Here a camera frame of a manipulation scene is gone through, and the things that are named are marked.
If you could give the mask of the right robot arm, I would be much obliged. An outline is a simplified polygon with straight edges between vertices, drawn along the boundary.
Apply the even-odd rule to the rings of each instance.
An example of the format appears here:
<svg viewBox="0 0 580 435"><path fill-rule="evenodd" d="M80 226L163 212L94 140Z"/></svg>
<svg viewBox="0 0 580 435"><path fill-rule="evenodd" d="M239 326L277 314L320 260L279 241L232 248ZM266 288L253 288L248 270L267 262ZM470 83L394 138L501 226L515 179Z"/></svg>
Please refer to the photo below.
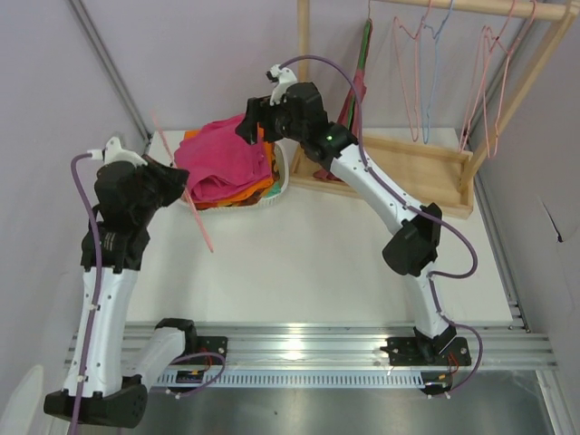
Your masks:
<svg viewBox="0 0 580 435"><path fill-rule="evenodd" d="M441 209L408 195L360 149L347 127L329 121L322 95L311 82L290 85L277 101L248 99L236 133L251 145L259 138L298 142L307 158L349 185L375 211L391 233L382 258L407 283L416 354L435 363L456 335L440 317L428 280L438 256Z"/></svg>

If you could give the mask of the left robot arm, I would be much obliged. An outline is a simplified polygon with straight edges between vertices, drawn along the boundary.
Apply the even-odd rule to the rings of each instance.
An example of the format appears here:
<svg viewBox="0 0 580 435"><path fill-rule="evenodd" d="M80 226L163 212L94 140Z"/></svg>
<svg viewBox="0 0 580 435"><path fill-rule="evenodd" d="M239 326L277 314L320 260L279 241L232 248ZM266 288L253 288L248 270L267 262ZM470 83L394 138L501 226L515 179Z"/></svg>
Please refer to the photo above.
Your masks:
<svg viewBox="0 0 580 435"><path fill-rule="evenodd" d="M83 303L77 343L63 387L46 395L46 414L81 424L133 429L141 421L153 383L179 357L195 351L193 321L164 318L138 355L121 362L132 291L155 213L176 202L188 172L154 159L104 164L94 182L82 240Z"/></svg>

